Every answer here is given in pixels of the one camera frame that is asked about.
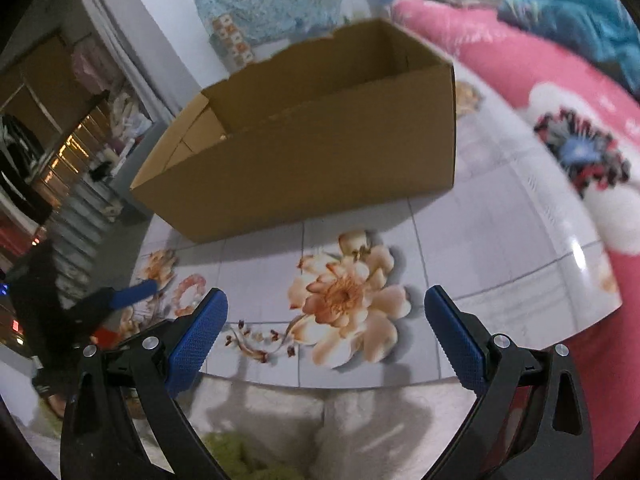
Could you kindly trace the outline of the brown cardboard box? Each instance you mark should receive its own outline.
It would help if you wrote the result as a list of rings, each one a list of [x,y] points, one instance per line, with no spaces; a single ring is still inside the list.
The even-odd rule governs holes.
[[[454,66],[369,20],[203,89],[131,192],[201,243],[449,190],[455,157]]]

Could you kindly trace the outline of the blue crumpled quilt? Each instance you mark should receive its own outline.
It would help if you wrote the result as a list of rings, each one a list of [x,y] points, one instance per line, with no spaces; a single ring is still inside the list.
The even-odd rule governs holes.
[[[501,0],[498,20],[581,56],[639,96],[639,29],[620,0]]]

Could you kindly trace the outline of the pink floral blanket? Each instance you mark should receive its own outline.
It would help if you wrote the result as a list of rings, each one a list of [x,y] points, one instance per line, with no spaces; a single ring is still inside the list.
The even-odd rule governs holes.
[[[639,107],[611,78],[495,10],[398,0],[394,22],[482,78],[534,129],[578,193],[610,262],[600,283],[622,304],[568,345],[582,375],[594,471],[639,461]]]

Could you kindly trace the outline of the white fluffy rug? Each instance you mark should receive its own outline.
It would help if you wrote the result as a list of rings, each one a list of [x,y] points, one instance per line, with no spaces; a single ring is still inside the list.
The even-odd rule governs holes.
[[[455,379],[371,390],[293,390],[204,376],[191,424],[232,432],[253,456],[308,479],[420,479],[472,408]]]

